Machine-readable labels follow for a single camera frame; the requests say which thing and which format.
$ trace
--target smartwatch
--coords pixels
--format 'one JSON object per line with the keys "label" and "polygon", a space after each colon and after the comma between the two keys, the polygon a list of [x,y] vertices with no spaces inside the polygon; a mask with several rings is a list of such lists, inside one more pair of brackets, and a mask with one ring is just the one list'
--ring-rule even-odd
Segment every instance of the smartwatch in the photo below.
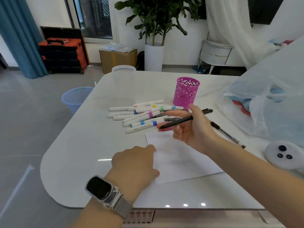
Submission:
{"label": "smartwatch", "polygon": [[90,178],[85,189],[89,195],[103,204],[104,207],[116,211],[123,218],[127,218],[133,208],[133,205],[123,197],[118,187],[99,175]]}

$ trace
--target black knob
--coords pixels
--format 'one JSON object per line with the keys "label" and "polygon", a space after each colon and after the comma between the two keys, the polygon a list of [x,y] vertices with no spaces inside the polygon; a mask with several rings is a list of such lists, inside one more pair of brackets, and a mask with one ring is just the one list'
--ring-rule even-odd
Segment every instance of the black knob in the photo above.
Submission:
{"label": "black knob", "polygon": [[280,150],[280,151],[286,151],[287,148],[286,148],[286,146],[284,146],[284,145],[280,145],[280,146],[279,146],[279,150]]}

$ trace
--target green plant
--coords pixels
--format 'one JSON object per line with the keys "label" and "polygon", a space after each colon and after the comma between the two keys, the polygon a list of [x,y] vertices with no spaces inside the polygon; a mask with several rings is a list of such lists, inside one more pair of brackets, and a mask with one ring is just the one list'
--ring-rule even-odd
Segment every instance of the green plant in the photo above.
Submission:
{"label": "green plant", "polygon": [[142,24],[134,26],[136,30],[140,30],[139,39],[145,35],[147,43],[147,38],[152,34],[152,45],[154,45],[155,36],[160,34],[163,36],[162,45],[164,45],[166,35],[172,27],[187,35],[179,23],[179,15],[182,13],[186,18],[188,11],[194,20],[198,20],[198,7],[201,4],[202,0],[126,0],[115,3],[115,8],[121,10],[130,7],[133,10],[133,15],[127,18],[126,25],[139,16]]}

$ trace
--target white translucent plastic bag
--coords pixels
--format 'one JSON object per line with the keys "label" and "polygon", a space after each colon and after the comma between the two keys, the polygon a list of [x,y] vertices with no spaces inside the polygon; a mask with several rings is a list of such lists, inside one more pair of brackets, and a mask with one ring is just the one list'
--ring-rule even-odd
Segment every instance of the white translucent plastic bag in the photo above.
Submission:
{"label": "white translucent plastic bag", "polygon": [[[304,37],[265,58],[239,77],[218,106],[237,126],[251,135],[290,141],[304,146]],[[273,88],[283,93],[271,94]],[[229,96],[252,99],[251,117]]]}
{"label": "white translucent plastic bag", "polygon": [[117,51],[122,53],[127,53],[133,50],[131,47],[126,47],[123,44],[111,42],[108,45],[105,45],[104,47],[101,47],[99,50],[105,50],[105,51]]}

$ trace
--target teal curtain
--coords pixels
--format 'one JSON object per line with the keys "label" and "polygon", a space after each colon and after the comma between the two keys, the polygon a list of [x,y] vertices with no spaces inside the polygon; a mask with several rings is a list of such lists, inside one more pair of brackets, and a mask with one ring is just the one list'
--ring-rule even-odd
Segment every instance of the teal curtain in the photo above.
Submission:
{"label": "teal curtain", "polygon": [[0,34],[27,78],[47,75],[39,54],[43,39],[26,0],[0,0]]}

